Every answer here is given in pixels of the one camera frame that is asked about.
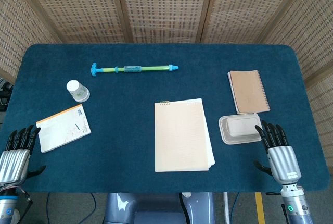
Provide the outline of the beige pulp food container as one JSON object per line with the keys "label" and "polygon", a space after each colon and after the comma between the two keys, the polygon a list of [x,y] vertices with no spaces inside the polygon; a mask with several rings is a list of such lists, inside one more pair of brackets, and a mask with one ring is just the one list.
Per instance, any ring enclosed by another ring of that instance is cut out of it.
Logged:
{"label": "beige pulp food container", "polygon": [[260,142],[255,125],[262,127],[256,113],[223,116],[219,119],[222,140],[227,145]]}

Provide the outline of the white paper cup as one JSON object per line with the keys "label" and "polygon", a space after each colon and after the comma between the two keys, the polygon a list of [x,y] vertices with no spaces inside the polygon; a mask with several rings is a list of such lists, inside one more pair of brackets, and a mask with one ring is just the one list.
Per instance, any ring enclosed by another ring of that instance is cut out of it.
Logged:
{"label": "white paper cup", "polygon": [[89,99],[90,92],[77,80],[68,81],[66,88],[76,102],[82,103]]}

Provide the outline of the grey blue robot torso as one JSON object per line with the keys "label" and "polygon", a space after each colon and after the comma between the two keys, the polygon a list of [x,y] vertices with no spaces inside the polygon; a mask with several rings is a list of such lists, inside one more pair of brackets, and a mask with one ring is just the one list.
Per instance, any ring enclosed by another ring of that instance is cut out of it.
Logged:
{"label": "grey blue robot torso", "polygon": [[109,193],[103,224],[215,224],[212,193]]}

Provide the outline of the white table leg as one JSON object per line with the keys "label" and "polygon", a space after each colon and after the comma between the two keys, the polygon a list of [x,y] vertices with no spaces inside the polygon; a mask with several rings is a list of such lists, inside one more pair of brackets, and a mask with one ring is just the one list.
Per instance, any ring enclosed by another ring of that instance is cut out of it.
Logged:
{"label": "white table leg", "polygon": [[229,203],[228,203],[228,193],[223,192],[223,206],[224,206],[224,223],[230,224],[230,216],[229,216]]}

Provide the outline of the black equipment behind table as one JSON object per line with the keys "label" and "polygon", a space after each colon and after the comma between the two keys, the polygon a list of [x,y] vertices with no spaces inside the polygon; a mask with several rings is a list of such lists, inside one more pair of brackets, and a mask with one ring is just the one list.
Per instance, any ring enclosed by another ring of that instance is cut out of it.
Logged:
{"label": "black equipment behind table", "polygon": [[0,78],[0,112],[6,112],[14,86]]}

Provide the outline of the dark blue felt table mat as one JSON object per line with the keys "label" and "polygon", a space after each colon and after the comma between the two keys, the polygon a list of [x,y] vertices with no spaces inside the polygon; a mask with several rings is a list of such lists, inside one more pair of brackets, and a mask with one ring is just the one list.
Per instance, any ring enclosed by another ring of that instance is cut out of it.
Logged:
{"label": "dark blue felt table mat", "polygon": [[[179,66],[175,71],[91,74],[91,66]],[[294,50],[258,44],[35,44],[19,69],[0,130],[0,153],[9,135],[75,105],[66,89],[75,79],[91,95],[83,104],[91,134],[47,153],[36,145],[29,192],[276,192],[260,172],[267,164],[260,142],[223,143],[218,120],[235,113],[227,74],[258,70],[270,111],[260,118],[281,125],[308,191],[328,187],[330,176]],[[155,172],[154,104],[200,98],[215,165],[208,171]]]}

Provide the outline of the yellow floor tape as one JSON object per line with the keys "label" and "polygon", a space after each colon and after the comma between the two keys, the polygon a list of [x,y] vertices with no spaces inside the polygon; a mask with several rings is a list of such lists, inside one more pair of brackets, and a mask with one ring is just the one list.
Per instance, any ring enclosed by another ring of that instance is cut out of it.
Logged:
{"label": "yellow floor tape", "polygon": [[265,224],[262,193],[255,192],[254,195],[255,195],[255,204],[256,204],[256,209],[257,209],[258,224]]}

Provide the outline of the large beige notepad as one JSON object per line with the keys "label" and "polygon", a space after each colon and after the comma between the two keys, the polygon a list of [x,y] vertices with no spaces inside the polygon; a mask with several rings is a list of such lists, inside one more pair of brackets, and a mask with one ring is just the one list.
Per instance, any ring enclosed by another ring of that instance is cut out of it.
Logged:
{"label": "large beige notepad", "polygon": [[208,171],[215,165],[202,99],[154,107],[155,172]]}

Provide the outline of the brown spiral notebook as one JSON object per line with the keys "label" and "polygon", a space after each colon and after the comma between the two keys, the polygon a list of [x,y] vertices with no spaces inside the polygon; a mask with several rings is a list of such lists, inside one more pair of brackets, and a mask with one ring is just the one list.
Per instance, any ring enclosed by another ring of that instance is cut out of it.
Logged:
{"label": "brown spiral notebook", "polygon": [[229,71],[227,75],[237,114],[270,111],[258,70]]}

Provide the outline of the blue green toy water pump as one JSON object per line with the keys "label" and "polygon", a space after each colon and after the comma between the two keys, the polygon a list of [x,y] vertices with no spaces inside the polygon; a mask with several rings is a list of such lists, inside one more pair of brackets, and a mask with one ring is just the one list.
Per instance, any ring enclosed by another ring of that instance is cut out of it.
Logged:
{"label": "blue green toy water pump", "polygon": [[166,65],[166,66],[124,66],[114,68],[97,68],[97,64],[93,63],[91,66],[91,74],[93,77],[96,76],[97,73],[131,73],[131,72],[143,72],[143,71],[175,71],[178,70],[179,66],[176,65]]}

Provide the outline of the woven bamboo screen panel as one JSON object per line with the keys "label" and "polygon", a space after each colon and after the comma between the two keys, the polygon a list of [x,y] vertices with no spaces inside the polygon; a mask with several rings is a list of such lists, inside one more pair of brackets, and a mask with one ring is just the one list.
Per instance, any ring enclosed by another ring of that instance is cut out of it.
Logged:
{"label": "woven bamboo screen panel", "polygon": [[284,0],[260,41],[294,49],[333,175],[333,0]]}
{"label": "woven bamboo screen panel", "polygon": [[0,77],[14,84],[26,50],[61,40],[31,0],[0,0]]}
{"label": "woven bamboo screen panel", "polygon": [[120,0],[134,43],[198,43],[209,0]]}
{"label": "woven bamboo screen panel", "polygon": [[125,0],[27,0],[59,43],[132,43]]}
{"label": "woven bamboo screen panel", "polygon": [[288,0],[210,0],[202,43],[254,43]]}

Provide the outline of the white notepad orange edge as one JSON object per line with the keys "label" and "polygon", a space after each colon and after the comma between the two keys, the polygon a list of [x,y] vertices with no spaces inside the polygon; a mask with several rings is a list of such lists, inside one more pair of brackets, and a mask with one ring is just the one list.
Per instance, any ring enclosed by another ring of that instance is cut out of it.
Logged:
{"label": "white notepad orange edge", "polygon": [[36,122],[41,152],[46,153],[91,134],[83,105],[79,104]]}

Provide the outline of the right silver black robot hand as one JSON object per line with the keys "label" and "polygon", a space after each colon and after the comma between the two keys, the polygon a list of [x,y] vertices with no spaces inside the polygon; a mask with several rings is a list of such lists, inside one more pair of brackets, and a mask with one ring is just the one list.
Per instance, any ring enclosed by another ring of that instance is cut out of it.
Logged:
{"label": "right silver black robot hand", "polygon": [[264,120],[261,121],[261,124],[261,126],[256,125],[255,129],[261,137],[270,166],[263,166],[257,160],[253,164],[261,172],[272,176],[280,185],[297,183],[302,175],[285,131],[280,125],[274,125]]}

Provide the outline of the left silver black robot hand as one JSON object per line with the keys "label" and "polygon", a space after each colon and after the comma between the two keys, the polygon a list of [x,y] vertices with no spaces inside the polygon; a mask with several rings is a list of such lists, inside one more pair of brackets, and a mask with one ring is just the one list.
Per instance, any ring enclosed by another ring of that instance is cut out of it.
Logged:
{"label": "left silver black robot hand", "polygon": [[40,175],[46,168],[41,166],[35,171],[28,171],[30,157],[33,153],[40,128],[34,125],[13,131],[0,156],[0,187],[19,186],[26,179]]}

